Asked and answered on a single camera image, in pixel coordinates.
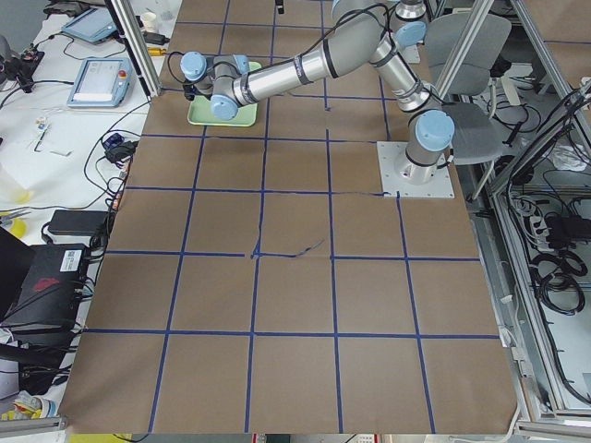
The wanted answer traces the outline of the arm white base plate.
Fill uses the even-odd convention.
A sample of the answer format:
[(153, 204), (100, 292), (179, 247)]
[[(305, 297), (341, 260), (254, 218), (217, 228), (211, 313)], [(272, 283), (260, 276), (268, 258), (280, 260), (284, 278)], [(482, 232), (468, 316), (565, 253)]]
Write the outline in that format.
[(408, 64), (417, 65), (421, 61), (417, 44), (404, 47), (401, 55)]
[(430, 166), (417, 166), (406, 157), (405, 141), (378, 141), (382, 194), (386, 198), (454, 198), (452, 179), (442, 152)]

